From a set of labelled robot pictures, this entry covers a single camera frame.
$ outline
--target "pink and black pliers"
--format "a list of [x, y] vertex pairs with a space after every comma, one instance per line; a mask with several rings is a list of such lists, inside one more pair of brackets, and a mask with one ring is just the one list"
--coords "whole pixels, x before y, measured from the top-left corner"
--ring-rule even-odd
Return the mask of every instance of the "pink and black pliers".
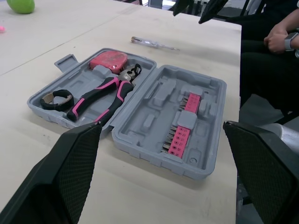
[[122, 71], [117, 77], [106, 78], [97, 88], [85, 93], [67, 113], [67, 117], [72, 121], [78, 120], [83, 112], [96, 100], [118, 89], [111, 106], [95, 120], [95, 122], [100, 122], [104, 126], [117, 108], [123, 104], [126, 95], [133, 90], [132, 81], [141, 73], [141, 70], [141, 66], [135, 64], [135, 66]]

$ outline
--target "green ball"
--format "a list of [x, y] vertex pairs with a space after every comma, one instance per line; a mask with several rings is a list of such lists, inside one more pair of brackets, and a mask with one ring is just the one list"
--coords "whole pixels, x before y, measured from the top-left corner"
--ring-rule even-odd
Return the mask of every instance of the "green ball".
[[16, 13], [29, 14], [34, 11], [34, 0], [7, 0], [8, 5]]

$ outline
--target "gray plastic case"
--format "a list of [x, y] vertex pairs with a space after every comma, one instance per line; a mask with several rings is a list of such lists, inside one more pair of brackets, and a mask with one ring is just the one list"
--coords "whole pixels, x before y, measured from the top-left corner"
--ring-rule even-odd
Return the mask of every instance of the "gray plastic case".
[[[66, 128], [93, 122], [111, 105], [116, 91], [91, 105], [76, 122], [67, 119], [65, 112], [42, 109], [40, 99], [49, 92], [67, 89], [77, 102], [106, 77], [115, 77], [105, 67], [98, 65], [92, 71], [88, 68], [91, 59], [108, 50], [114, 49], [102, 49], [81, 63], [77, 62], [74, 55], [57, 61], [55, 65], [63, 75], [30, 97], [28, 106], [36, 115]], [[150, 59], [126, 54], [127, 67], [138, 63], [142, 72], [134, 80], [136, 86], [133, 91], [103, 127], [101, 138], [113, 129], [112, 137], [116, 147], [131, 156], [195, 180], [210, 175], [216, 162], [226, 83], [170, 65], [157, 69], [156, 62]], [[190, 93], [201, 96], [197, 114], [178, 110], [182, 98], [188, 97]], [[182, 159], [161, 152], [172, 125], [191, 130]]]

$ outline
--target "white table surface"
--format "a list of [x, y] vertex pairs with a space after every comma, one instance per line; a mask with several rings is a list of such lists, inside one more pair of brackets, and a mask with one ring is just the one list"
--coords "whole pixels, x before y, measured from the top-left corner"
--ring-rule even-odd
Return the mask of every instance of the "white table surface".
[[[108, 0], [40, 0], [36, 11], [16, 15], [0, 2], [0, 210], [31, 168], [66, 129], [37, 117], [27, 99], [61, 75], [54, 62], [84, 60], [114, 48], [163, 64], [223, 79], [223, 120], [238, 120], [241, 27], [221, 21]], [[130, 43], [152, 39], [179, 53]], [[215, 171], [193, 181], [100, 141], [81, 224], [234, 224], [236, 168], [221, 131]]]

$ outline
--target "wristwatch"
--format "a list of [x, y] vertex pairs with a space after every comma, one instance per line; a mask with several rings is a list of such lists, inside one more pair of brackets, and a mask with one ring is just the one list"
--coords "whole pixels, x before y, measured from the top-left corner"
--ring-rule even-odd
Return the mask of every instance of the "wristwatch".
[[299, 35], [298, 33], [291, 33], [285, 38], [285, 51], [294, 50], [291, 48], [291, 41], [298, 35]]

